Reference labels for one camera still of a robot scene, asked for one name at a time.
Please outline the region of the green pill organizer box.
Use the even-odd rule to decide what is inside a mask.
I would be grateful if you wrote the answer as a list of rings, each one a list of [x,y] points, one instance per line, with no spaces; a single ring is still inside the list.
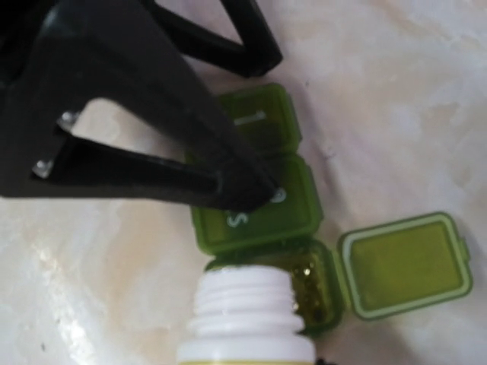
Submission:
[[[434,212],[344,233],[330,249],[316,238],[323,220],[313,174],[298,155],[301,130],[280,84],[222,94],[223,110],[263,156],[280,189],[253,213],[191,210],[199,248],[211,269],[272,265],[291,275],[293,257],[309,249],[323,263],[327,317],[307,325],[313,337],[334,329],[347,311],[377,320],[466,296],[473,276],[454,219]]]

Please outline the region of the small white pill bottle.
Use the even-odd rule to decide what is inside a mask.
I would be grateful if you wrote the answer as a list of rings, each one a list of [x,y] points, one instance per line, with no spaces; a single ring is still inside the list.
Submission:
[[[178,364],[313,364],[288,272],[263,265],[207,271],[177,349]]]

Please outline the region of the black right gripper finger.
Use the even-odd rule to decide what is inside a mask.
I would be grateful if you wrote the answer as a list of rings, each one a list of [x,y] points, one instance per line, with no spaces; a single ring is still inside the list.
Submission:
[[[318,358],[316,361],[316,365],[335,365],[333,362],[329,362],[324,358]]]

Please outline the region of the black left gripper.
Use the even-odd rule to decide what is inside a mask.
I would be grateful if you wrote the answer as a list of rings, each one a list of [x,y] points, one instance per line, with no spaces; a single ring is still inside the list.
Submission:
[[[1,50],[1,195],[76,196],[76,3],[34,1]]]

